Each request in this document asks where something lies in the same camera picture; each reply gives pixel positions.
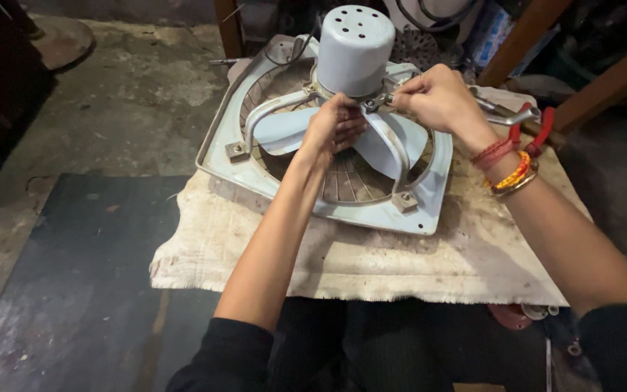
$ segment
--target black pants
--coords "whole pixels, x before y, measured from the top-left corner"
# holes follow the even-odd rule
[[[310,391],[333,361],[363,391],[453,391],[423,333],[424,303],[287,298],[270,357],[269,391]]]

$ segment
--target fan blade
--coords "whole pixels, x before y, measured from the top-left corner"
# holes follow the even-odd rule
[[[266,116],[253,130],[253,138],[270,155],[278,156],[296,151],[302,145],[309,118],[317,111],[317,107],[308,107]]]
[[[379,117],[391,127],[401,140],[410,163],[408,169],[410,169],[420,159],[422,151],[425,149],[428,138],[427,131],[415,122],[397,114],[380,112]],[[398,179],[401,175],[401,168],[396,163],[391,150],[381,136],[374,129],[369,128],[361,134],[353,148],[374,170],[394,180]]]
[[[297,150],[302,145],[302,138],[309,125],[309,118],[318,111],[317,107],[290,111],[267,116],[261,120],[253,132],[261,148],[270,155],[282,155]],[[403,143],[413,167],[427,144],[427,131],[415,122],[393,113],[379,113],[384,121],[394,130]],[[391,151],[379,134],[368,129],[353,146],[355,150],[376,171],[397,179],[401,171]]]

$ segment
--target black shirt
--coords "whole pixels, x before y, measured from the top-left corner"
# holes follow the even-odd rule
[[[627,391],[627,305],[600,307],[579,322],[580,345],[605,391]],[[264,391],[273,336],[265,329],[213,318],[192,362],[167,391]]]

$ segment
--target wooden chair leg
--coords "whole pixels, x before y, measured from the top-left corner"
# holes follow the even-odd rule
[[[217,23],[220,26],[222,45],[226,58],[244,56],[243,38],[241,37],[241,23],[236,12],[235,0],[214,0],[214,9],[217,14]]]
[[[478,85],[498,87],[573,0],[534,0],[481,75]]]
[[[553,129],[567,134],[627,95],[627,55],[555,110]]]

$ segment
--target electrical cable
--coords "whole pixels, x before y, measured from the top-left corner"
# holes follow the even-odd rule
[[[422,5],[422,7],[424,7],[424,4],[422,4],[422,0],[418,0],[418,2]],[[454,15],[451,15],[450,17],[452,17],[452,18],[448,19],[448,20],[445,20],[444,22],[446,22],[446,23],[442,24],[441,26],[425,26],[422,23],[420,23],[417,20],[415,20],[415,18],[413,18],[413,16],[409,12],[407,12],[407,10],[405,9],[405,6],[401,3],[401,0],[396,0],[396,5],[398,6],[398,10],[403,14],[405,19],[407,19],[408,22],[412,23],[419,30],[424,31],[426,33],[438,33],[440,31],[447,30],[449,27],[452,27],[452,26],[456,25],[457,23],[461,22],[463,20],[463,18],[465,18],[466,15],[468,15],[468,13],[471,11],[471,7],[473,6],[473,4],[475,4],[475,2],[476,2],[476,0],[470,0],[469,3],[467,4],[467,6],[465,6],[458,13],[456,13]]]
[[[309,45],[309,41],[311,40],[311,38],[314,36],[316,30],[318,29],[320,25],[320,15],[316,16],[316,23],[313,24],[313,29],[311,30],[311,32],[309,33],[309,37],[307,38],[307,40],[304,41],[304,44],[302,45],[302,49],[301,51],[299,51],[299,54],[297,54],[296,56],[292,57],[289,61],[285,61],[284,63],[278,63],[277,61],[273,60],[272,58],[270,58],[270,56],[267,54],[267,50],[268,48],[266,48],[263,53],[266,55],[266,58],[270,61],[272,61],[274,64],[278,65],[278,66],[288,66],[290,64],[292,64],[293,62],[297,61],[302,54],[304,54],[304,50],[307,49],[307,46]]]
[[[417,0],[417,3],[418,5],[420,5],[420,10],[422,11],[422,13],[431,20],[434,20],[435,22],[447,22],[449,20],[454,20],[457,18],[460,18],[459,21],[463,20],[463,18],[468,15],[468,13],[471,11],[471,8],[473,8],[473,5],[475,5],[477,1],[478,0],[469,0],[466,5],[463,6],[463,8],[461,8],[455,14],[449,16],[436,16],[432,14],[425,6],[424,0]]]

